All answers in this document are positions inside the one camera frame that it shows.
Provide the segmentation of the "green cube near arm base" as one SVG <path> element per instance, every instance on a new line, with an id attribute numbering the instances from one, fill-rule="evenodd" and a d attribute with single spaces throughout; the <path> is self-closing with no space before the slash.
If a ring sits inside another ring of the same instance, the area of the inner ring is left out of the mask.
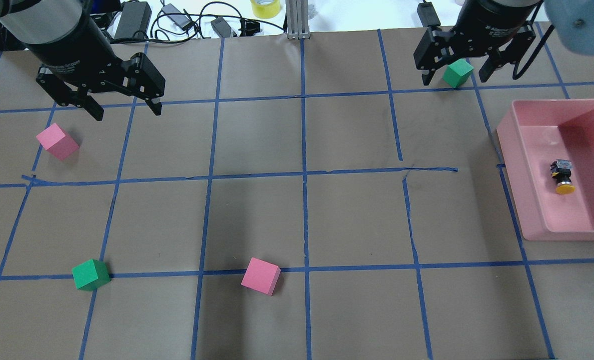
<path id="1" fill-rule="evenodd" d="M 77 290 L 91 292 L 111 281 L 107 264 L 97 259 L 89 259 L 71 269 Z"/>

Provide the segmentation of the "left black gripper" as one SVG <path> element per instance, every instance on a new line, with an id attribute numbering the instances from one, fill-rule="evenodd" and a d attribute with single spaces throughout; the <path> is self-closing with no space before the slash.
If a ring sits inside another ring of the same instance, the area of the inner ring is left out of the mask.
<path id="1" fill-rule="evenodd" d="M 0 23 L 40 61 L 37 84 L 62 107 L 85 110 L 96 121 L 104 110 L 93 94 L 118 92 L 162 114 L 166 80 L 145 53 L 128 60 L 78 0 L 12 0 Z"/>

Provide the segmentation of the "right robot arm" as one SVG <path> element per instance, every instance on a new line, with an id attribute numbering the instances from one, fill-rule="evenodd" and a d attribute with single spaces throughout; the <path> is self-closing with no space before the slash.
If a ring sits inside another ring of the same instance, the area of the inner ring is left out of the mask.
<path id="1" fill-rule="evenodd" d="M 413 57 L 424 85 L 443 66 L 481 57 L 482 82 L 507 64 L 519 79 L 553 32 L 572 53 L 594 56 L 594 0 L 466 0 L 450 30 L 441 29 L 429 0 L 417 14 L 425 32 Z"/>

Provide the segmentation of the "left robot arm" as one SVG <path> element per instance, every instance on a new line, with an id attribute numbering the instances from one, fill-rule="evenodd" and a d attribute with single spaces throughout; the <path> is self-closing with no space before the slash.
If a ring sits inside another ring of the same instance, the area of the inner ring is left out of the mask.
<path id="1" fill-rule="evenodd" d="M 117 57 L 79 0 L 0 0 L 0 25 L 39 59 L 35 80 L 55 104 L 101 121 L 104 111 L 93 94 L 118 92 L 162 113 L 162 73 L 143 52 Z"/>

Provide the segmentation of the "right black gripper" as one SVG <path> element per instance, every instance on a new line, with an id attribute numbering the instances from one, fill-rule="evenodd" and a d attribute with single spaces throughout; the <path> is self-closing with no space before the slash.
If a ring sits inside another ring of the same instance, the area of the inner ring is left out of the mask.
<path id="1" fill-rule="evenodd" d="M 414 52 L 422 84 L 429 85 L 436 71 L 459 59 L 488 57 L 479 70 L 485 83 L 506 64 L 518 64 L 534 42 L 534 0 L 466 0 L 457 22 L 442 30 L 441 21 L 429 0 L 417 5 L 425 27 Z"/>

